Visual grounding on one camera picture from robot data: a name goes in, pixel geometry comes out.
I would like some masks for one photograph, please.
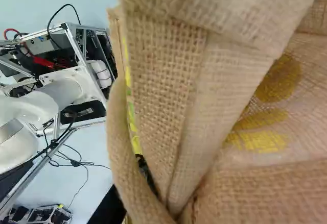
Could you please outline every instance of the burlap sack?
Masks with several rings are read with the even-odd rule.
[[[160,195],[138,171],[120,76],[108,150],[133,222],[324,221],[326,1],[300,23],[312,1],[121,0],[139,140]]]

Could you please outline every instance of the black cable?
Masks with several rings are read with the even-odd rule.
[[[44,129],[43,129],[43,135],[44,135],[44,138],[45,138],[46,146],[49,146],[49,143],[48,143],[48,140],[47,140],[47,138],[46,138],[45,130],[46,130],[47,128],[49,128],[50,125],[53,124],[53,122],[54,122],[54,120],[53,120],[53,119],[50,119],[48,122],[45,123]]]
[[[80,162],[82,161],[82,155],[79,153],[79,151],[77,151],[75,148],[71,147],[71,146],[68,146],[66,144],[64,144],[64,146],[70,148],[71,150],[75,151],[79,156],[80,156]]]
[[[86,172],[87,172],[86,181],[85,181],[84,184],[80,187],[80,189],[78,189],[78,191],[75,193],[75,195],[74,195],[74,197],[73,197],[71,203],[68,205],[67,209],[70,208],[70,206],[72,205],[72,203],[73,203],[75,197],[77,196],[77,194],[79,194],[79,192],[82,190],[82,188],[85,186],[85,184],[86,184],[87,181],[88,181],[88,168],[87,168],[86,166],[84,166],[84,165],[82,165],[82,166],[86,169]]]
[[[48,33],[48,35],[49,35],[49,38],[55,43],[55,45],[56,46],[58,46],[58,48],[59,49],[62,49],[62,47],[60,46],[60,45],[58,45],[58,43],[51,37],[51,34],[50,34],[50,32],[49,32],[49,27],[50,27],[50,24],[51,24],[51,22],[52,22],[52,20],[53,20],[53,18],[63,9],[63,8],[65,8],[66,6],[71,6],[73,9],[74,9],[74,11],[75,11],[75,13],[76,13],[76,16],[77,16],[77,20],[78,20],[78,23],[79,23],[79,25],[81,25],[81,21],[80,21],[80,17],[78,16],[78,14],[77,14],[77,11],[76,11],[76,9],[75,9],[75,7],[72,5],[72,4],[65,4],[65,5],[63,5],[62,7],[60,7],[59,8],[59,10],[58,11],[56,11],[55,12],[55,14],[53,14],[53,16],[50,18],[50,20],[49,20],[49,22],[48,22],[48,25],[47,25],[47,27],[46,27],[46,31],[47,31],[47,33]]]
[[[19,32],[19,33],[17,33],[17,34],[14,35],[14,39],[17,38],[18,36],[22,37],[23,35],[28,35],[28,34],[29,33],[21,33],[21,32]]]

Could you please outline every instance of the aluminum frame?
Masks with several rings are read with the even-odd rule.
[[[72,31],[76,29],[82,29],[83,30],[83,50],[80,50],[76,40],[75,40],[75,35]],[[89,27],[89,26],[84,26],[84,25],[78,25],[78,24],[74,24],[74,23],[70,23],[70,22],[64,22],[62,24],[56,25],[53,28],[49,29],[50,33],[56,33],[59,31],[64,31],[69,42],[71,43],[76,56],[79,59],[78,65],[79,66],[85,66],[87,69],[88,74],[92,77],[92,81],[93,81],[93,85],[94,85],[94,89],[97,91],[98,93],[98,99],[101,101],[101,103],[103,104],[104,108],[106,109],[106,103],[107,103],[107,99],[105,98],[105,96],[103,95],[97,81],[96,78],[93,76],[92,71],[90,70],[89,66],[87,65],[86,62],[86,35],[87,35],[87,30],[91,30],[94,32],[95,37],[96,37],[96,42],[97,44],[100,46],[101,51],[102,51],[102,55],[104,60],[106,60],[107,62],[107,66],[109,69],[109,72],[111,74],[112,77],[112,81],[115,80],[115,77],[113,75],[113,72],[108,64],[108,60],[105,57],[104,51],[100,45],[100,41],[99,38],[97,36],[97,32],[100,32],[102,34],[104,34],[107,38],[107,40],[109,41],[109,44],[111,46],[111,42],[110,42],[110,38],[107,34],[107,30],[106,29],[102,29],[102,28],[94,28],[94,27]],[[43,29],[41,31],[32,33],[32,34],[28,34],[28,35],[24,35],[20,38],[14,39],[14,40],[5,40],[5,41],[0,41],[0,47],[2,45],[7,45],[7,44],[19,44],[19,43],[23,43],[26,42],[27,40],[36,38],[36,37],[40,37],[43,35],[48,34],[47,29]],[[8,85],[5,87],[2,87],[2,91],[5,93],[5,95],[8,95],[8,92],[15,87],[18,86],[22,86],[22,85],[27,85],[27,84],[33,84],[36,82],[36,80],[34,79],[34,77],[31,75],[31,73],[28,70],[25,70],[23,67],[20,67],[19,65],[17,66],[13,66],[9,61],[7,60],[3,60],[0,59],[0,63],[12,68],[20,73],[25,74],[28,77],[31,77],[31,79],[28,79],[26,81],[22,81],[19,82],[17,84],[13,84],[13,85]],[[70,137],[70,135],[81,129],[81,128],[85,128],[85,127],[89,127],[89,126],[93,126],[93,125],[99,125],[99,124],[103,124],[105,123],[105,118],[98,118],[98,119],[91,119],[91,120],[87,120],[87,121],[83,121],[83,122],[76,122],[74,123],[74,125],[71,127],[71,129],[69,130],[69,132],[63,136],[63,138],[61,140],[59,140],[59,145],[52,149],[48,155],[49,157],[44,157],[35,167],[33,167],[21,180],[18,184],[16,184],[16,186],[12,189],[12,191],[7,195],[7,197],[0,202],[0,216],[3,216],[6,211],[8,211],[11,206],[15,203],[16,199],[18,198],[18,196],[25,190],[25,188],[29,185],[29,183],[35,178],[35,176],[38,174],[38,172],[46,165],[46,163],[50,160],[50,156],[52,156],[57,150],[59,150],[59,148],[65,143],[65,141]],[[43,134],[43,130],[38,130],[34,125],[32,124],[26,124],[27,128],[29,128],[29,130],[31,132],[33,132],[37,137],[41,137],[44,136]],[[64,131],[66,128],[68,127],[68,125],[61,125],[60,124],[60,113],[58,113],[55,117],[54,117],[54,126],[51,128],[47,128],[45,130],[45,134],[53,134],[53,138],[56,139],[59,137],[59,134],[61,131]]]

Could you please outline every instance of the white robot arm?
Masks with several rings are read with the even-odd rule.
[[[0,96],[0,174],[32,158],[38,140],[22,122],[37,127],[85,95],[87,75],[59,78],[19,98]]]

